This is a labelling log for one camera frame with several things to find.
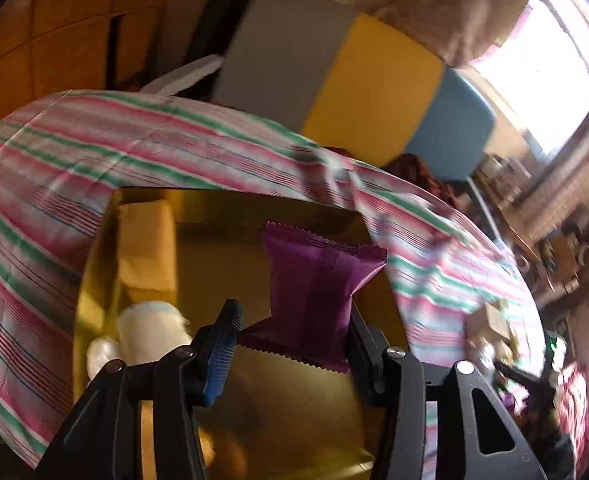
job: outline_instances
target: blue cushion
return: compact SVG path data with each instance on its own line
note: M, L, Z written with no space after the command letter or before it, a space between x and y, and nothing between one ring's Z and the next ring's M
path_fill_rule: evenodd
M485 98L446 67L434 101L405 152L420 156L441 180L465 180L481 160L495 120Z

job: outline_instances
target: white fluffy object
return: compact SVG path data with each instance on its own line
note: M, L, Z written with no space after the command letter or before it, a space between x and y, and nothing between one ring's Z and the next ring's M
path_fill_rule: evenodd
M124 360L128 365L158 361L181 345L189 345L188 321L171 304L144 301L126 308L116 321Z
M119 343L109 337L97 337L93 340L86 353L86 370L90 381L112 359L122 359Z

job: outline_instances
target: chair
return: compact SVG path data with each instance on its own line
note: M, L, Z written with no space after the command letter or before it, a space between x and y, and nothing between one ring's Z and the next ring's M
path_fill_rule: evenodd
M442 180L465 180L495 122L485 99L434 54L331 0L252 0L225 57L188 63L142 92L176 94L217 71L215 104L374 166L415 153Z

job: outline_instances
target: yellow sponge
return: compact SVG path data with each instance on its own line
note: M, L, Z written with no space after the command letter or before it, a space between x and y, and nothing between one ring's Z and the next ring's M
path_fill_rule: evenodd
M172 208L165 200L119 208L119 279L132 303L177 304L177 240Z

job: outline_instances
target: pink and green striped fabric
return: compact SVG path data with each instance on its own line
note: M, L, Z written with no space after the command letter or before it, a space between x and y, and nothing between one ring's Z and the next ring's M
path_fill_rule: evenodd
M389 251L386 272L417 357L440 365L462 358L466 313L501 297L522 365L542 367L539 316L511 255L432 195L243 112L70 91L0 122L0 435L32 466L70 410L72 329L92 238L113 190L138 185L356 209ZM427 422L430 476L435 410Z

